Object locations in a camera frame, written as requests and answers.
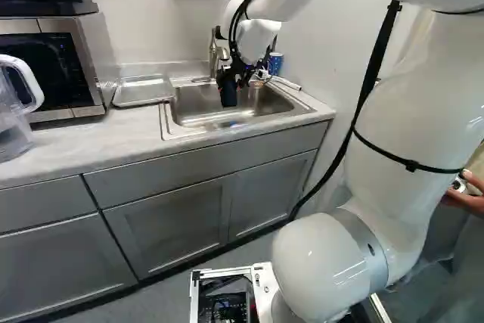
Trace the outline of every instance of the cabinet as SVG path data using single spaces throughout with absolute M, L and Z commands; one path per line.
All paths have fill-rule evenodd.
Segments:
M 106 210 L 104 215 L 139 278 L 224 244 L 234 176 L 180 188 Z
M 132 202 L 318 149 L 327 123 L 259 135 L 167 157 L 86 173 L 101 208 Z
M 230 240 L 287 217 L 303 190 L 316 151 L 237 173 L 231 204 Z
M 96 212 L 78 175 L 0 190 L 0 232 Z
M 136 282 L 97 214 L 0 236 L 0 321 L 19 321 Z

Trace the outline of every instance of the countertop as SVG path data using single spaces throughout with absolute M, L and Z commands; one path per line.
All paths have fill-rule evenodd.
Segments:
M 35 130 L 31 150 L 0 163 L 0 189 L 163 157 L 334 117 L 332 108 L 304 92 L 280 84 L 278 87 L 297 95 L 316 111 L 196 137 L 163 140 L 159 105 L 111 109 L 96 122 Z

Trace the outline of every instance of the white wall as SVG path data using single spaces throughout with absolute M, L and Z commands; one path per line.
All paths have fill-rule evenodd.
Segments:
M 200 60 L 228 0 L 95 0 L 105 13 L 118 63 Z M 306 191 L 334 158 L 352 118 L 368 59 L 390 0 L 312 0 L 283 25 L 282 73 L 337 110 Z M 388 73 L 417 8 L 397 20 L 382 73 Z M 326 209 L 327 198 L 319 197 Z
M 94 0 L 118 63 L 206 60 L 210 30 L 228 0 Z
M 306 186 L 322 177 L 344 139 L 358 100 L 368 60 L 390 0 L 312 0 L 295 19 L 283 25 L 277 50 L 284 53 L 283 76 L 298 82 L 305 92 L 337 110 Z M 404 5 L 392 34 L 381 74 L 388 73 L 398 57 L 417 7 Z M 335 175 L 341 176 L 341 169 Z M 327 193 L 313 203 L 328 206 Z

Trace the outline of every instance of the plastic pitcher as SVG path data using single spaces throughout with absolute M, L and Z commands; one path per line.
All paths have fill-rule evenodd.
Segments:
M 15 69 L 22 85 L 12 85 L 5 70 Z M 28 93 L 31 102 L 23 104 L 17 96 L 18 89 Z M 28 151 L 33 146 L 33 134 L 25 115 L 44 102 L 30 67 L 21 59 L 0 54 L 0 162 L 10 160 Z

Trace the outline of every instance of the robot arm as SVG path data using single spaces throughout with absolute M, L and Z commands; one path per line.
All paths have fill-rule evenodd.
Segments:
M 235 65 L 223 82 L 256 67 L 280 22 L 308 1 L 251 0 L 231 47 L 243 66 Z M 345 160 L 353 197 L 334 213 L 283 227 L 273 244 L 281 295 L 307 322 L 338 315 L 411 269 L 455 170 L 484 139 L 484 0 L 402 1 L 439 12 L 414 25 L 395 75 L 361 110 Z M 229 3 L 223 36 L 243 3 Z M 458 100 L 464 102 L 456 107 Z
M 281 28 L 310 0 L 231 0 L 222 15 L 220 35 L 229 40 L 232 65 L 219 75 L 222 105 L 237 104 L 236 88 L 247 85 L 266 63 L 268 47 Z

